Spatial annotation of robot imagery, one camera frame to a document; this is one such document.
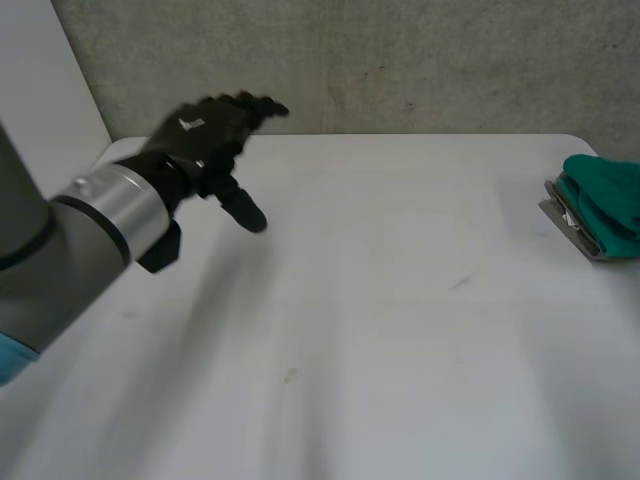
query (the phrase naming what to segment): green towel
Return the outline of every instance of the green towel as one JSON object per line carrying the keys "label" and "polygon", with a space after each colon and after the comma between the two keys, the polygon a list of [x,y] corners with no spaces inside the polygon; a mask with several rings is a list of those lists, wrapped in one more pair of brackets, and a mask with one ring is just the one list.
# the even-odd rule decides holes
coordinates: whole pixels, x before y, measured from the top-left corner
{"label": "green towel", "polygon": [[640,256],[640,164],[573,155],[562,192],[609,257]]}

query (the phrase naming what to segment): robotic arm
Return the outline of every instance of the robotic arm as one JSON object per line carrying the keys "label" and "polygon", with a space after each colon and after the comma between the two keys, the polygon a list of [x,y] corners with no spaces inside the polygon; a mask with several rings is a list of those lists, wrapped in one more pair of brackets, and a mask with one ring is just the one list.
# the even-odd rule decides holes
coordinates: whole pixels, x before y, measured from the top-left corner
{"label": "robotic arm", "polygon": [[44,200],[0,127],[0,386],[9,383],[129,266],[175,262],[179,204],[214,195],[259,233],[264,214],[231,176],[262,122],[289,110],[246,92],[169,115],[142,151]]}

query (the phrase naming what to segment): white table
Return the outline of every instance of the white table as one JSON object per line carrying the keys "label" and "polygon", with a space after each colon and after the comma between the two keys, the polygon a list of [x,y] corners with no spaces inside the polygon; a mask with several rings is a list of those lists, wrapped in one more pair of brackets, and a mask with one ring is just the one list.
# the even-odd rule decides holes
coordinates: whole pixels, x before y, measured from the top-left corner
{"label": "white table", "polygon": [[268,232],[181,207],[180,262],[131,268],[68,333],[12,478],[640,478],[640,274],[593,267],[537,206],[574,153],[252,139],[237,177]]}

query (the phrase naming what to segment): silver metal joint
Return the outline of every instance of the silver metal joint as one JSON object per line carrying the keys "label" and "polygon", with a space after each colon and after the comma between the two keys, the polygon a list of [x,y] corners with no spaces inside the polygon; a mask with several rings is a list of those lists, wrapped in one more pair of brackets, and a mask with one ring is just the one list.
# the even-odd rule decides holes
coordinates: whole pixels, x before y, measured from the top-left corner
{"label": "silver metal joint", "polygon": [[156,190],[142,176],[109,164],[76,178],[61,195],[90,205],[124,237],[137,260],[167,231],[169,214]]}

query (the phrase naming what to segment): gray wall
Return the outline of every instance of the gray wall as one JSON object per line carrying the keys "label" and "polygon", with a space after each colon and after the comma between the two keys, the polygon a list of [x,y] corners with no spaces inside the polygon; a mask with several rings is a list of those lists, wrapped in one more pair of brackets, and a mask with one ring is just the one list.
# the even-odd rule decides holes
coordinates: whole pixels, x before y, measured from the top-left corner
{"label": "gray wall", "polygon": [[637,0],[53,0],[114,138],[246,89],[271,133],[570,133],[640,159]]}

